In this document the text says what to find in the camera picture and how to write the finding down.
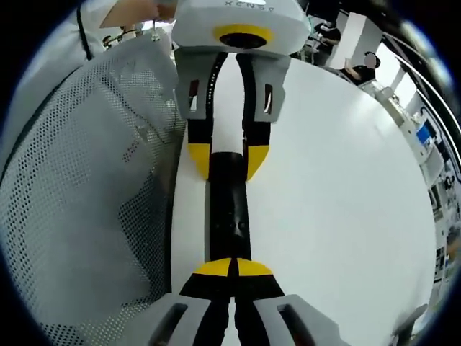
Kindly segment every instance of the white round tabletop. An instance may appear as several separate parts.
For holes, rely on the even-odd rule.
[[[253,260],[273,270],[286,294],[333,319],[351,346],[384,346],[429,301],[434,279],[421,170],[392,118],[354,85],[293,60],[284,87],[269,155],[247,184]],[[241,73],[230,57],[215,91],[213,151],[242,152],[242,112]],[[174,198],[174,292],[205,261],[205,182],[186,143]],[[239,345],[236,335],[223,344]]]

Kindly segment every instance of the white mesh fabric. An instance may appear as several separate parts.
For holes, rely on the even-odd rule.
[[[69,76],[1,182],[1,249],[54,345],[108,345],[169,288],[185,124],[159,45],[139,37]]]

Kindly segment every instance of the black strap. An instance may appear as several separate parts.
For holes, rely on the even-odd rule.
[[[79,25],[79,33],[80,33],[80,39],[81,39],[81,44],[84,47],[85,54],[86,54],[86,59],[90,61],[93,58],[93,54],[91,54],[91,51],[89,49],[89,44],[88,40],[86,39],[86,34],[84,30],[84,25],[81,22],[81,7],[77,7],[77,24]]]

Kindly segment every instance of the gripper jaw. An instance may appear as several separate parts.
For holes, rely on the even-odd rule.
[[[210,173],[214,91],[227,57],[226,52],[184,48],[175,52],[179,77],[175,94],[179,114],[187,120],[189,153],[205,180]],[[245,90],[243,157],[247,166],[246,179],[250,180],[269,152],[271,124],[278,121],[285,100],[283,83],[291,58],[249,53],[239,53],[236,58]]]

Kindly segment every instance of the yellow ring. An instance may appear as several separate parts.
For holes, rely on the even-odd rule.
[[[229,24],[221,27],[215,27],[213,35],[216,40],[220,40],[222,36],[229,34],[252,34],[263,38],[267,43],[274,39],[274,35],[270,29],[265,27],[257,27],[251,24]]]

